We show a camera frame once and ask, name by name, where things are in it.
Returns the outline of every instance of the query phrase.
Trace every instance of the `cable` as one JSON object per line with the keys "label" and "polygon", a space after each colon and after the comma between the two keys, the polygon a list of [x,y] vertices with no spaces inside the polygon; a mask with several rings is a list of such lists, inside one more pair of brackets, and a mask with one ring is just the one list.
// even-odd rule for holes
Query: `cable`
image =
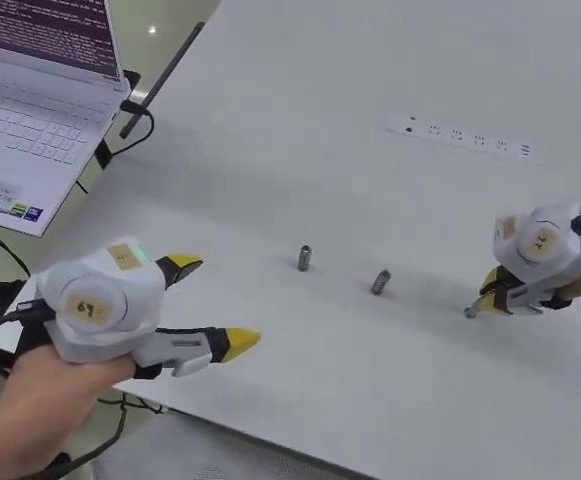
{"label": "cable", "polygon": [[[163,414],[163,405],[159,405],[159,408],[155,408],[152,405],[148,404],[148,402],[146,402],[142,398],[137,398],[137,400],[139,400],[139,402],[141,403],[140,405],[137,403],[132,403],[132,402],[127,401],[126,406],[130,407],[130,408],[136,408],[137,410],[149,410],[152,413],[154,413],[155,415]],[[121,405],[123,402],[123,400],[104,400],[102,398],[100,398],[97,401],[99,403],[104,404],[104,405]]]}
{"label": "cable", "polygon": [[12,250],[10,250],[10,247],[8,247],[1,239],[0,239],[0,247],[3,250],[5,250],[8,253],[8,255],[10,255],[14,259],[14,261],[17,262],[17,264],[19,264],[19,266],[21,267],[21,270],[26,272],[26,275],[28,275],[28,277],[30,277],[30,269],[25,264],[25,262],[23,260],[21,260],[16,253],[14,253]]}
{"label": "cable", "polygon": [[90,193],[90,192],[88,192],[88,190],[86,190],[86,187],[84,187],[79,180],[77,180],[77,187],[79,187],[81,189],[81,191],[83,193],[85,193],[86,195],[88,195],[88,193]]}
{"label": "cable", "polygon": [[130,100],[126,100],[121,104],[121,110],[123,110],[126,113],[131,113],[133,115],[140,114],[140,115],[145,115],[145,116],[149,117],[150,118],[150,130],[148,131],[148,133],[144,137],[140,138],[136,142],[133,142],[130,145],[128,145],[127,147],[124,147],[121,150],[114,152],[112,154],[111,158],[114,158],[117,155],[121,155],[122,153],[125,153],[128,150],[130,150],[131,148],[134,148],[137,145],[145,142],[146,140],[148,140],[152,136],[152,134],[154,133],[154,129],[155,129],[156,122],[154,119],[154,115],[152,115],[150,110],[148,110],[144,106],[142,106],[138,103],[135,103],[135,102],[131,102]]}
{"label": "cable", "polygon": [[117,430],[114,432],[114,435],[112,435],[112,437],[110,437],[100,446],[80,456],[76,460],[72,460],[71,462],[58,465],[54,468],[48,468],[43,472],[35,473],[34,475],[22,477],[19,480],[56,480],[58,478],[65,477],[70,472],[73,472],[77,468],[83,467],[86,463],[89,463],[95,458],[97,458],[103,452],[108,450],[112,445],[117,443],[121,438],[121,434],[123,433],[123,430],[126,426],[126,417],[128,416],[128,409],[126,407],[127,407],[127,395],[124,393],[122,394],[122,400],[121,403],[119,404],[119,408],[121,409],[121,416],[119,417]]}

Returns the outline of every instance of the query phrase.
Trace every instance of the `floor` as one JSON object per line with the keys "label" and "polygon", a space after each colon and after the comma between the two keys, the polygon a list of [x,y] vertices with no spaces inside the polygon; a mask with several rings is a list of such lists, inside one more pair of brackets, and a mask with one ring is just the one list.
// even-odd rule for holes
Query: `floor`
{"label": "floor", "polygon": [[[125,69],[140,72],[142,81],[135,91],[133,100],[141,100],[152,88],[166,65],[174,57],[188,34],[199,21],[207,21],[220,0],[109,0],[121,63]],[[127,122],[120,116],[108,134],[112,150],[123,146],[118,132]],[[91,161],[81,182],[86,188],[97,181],[101,174],[96,162]],[[34,268],[55,232],[79,208],[83,193],[75,188],[71,192],[56,221],[42,239],[31,238],[0,229],[0,238],[15,251],[24,262]],[[24,278],[25,274],[16,263],[0,249],[0,281]],[[110,392],[105,398],[118,396]],[[131,432],[153,415],[150,412],[131,411],[126,433]],[[100,405],[91,413],[83,427],[75,433],[69,451],[73,456],[85,453],[98,446],[112,435],[119,417],[115,406]],[[75,472],[68,478],[81,480],[90,478],[88,469]]]}

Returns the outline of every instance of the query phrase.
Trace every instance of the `green light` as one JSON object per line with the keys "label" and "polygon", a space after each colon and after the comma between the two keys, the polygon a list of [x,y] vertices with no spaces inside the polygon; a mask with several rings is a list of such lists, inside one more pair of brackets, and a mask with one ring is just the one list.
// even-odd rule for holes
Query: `green light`
{"label": "green light", "polygon": [[146,262],[150,261],[150,258],[148,258],[148,254],[145,252],[145,250],[141,246],[137,247],[137,256],[142,261],[146,261]]}

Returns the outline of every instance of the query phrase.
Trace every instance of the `text on laptop screen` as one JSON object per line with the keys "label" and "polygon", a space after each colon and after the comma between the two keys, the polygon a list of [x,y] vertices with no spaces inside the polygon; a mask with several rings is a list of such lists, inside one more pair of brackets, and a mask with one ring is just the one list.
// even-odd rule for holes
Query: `text on laptop screen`
{"label": "text on laptop screen", "polygon": [[0,0],[0,48],[118,77],[105,0]]}

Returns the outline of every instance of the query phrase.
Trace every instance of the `white laptop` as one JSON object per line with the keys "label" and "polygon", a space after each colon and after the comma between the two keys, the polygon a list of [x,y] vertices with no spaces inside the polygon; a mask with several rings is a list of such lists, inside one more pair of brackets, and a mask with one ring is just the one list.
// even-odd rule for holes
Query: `white laptop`
{"label": "white laptop", "polygon": [[0,0],[0,226],[43,235],[129,94],[106,0]]}

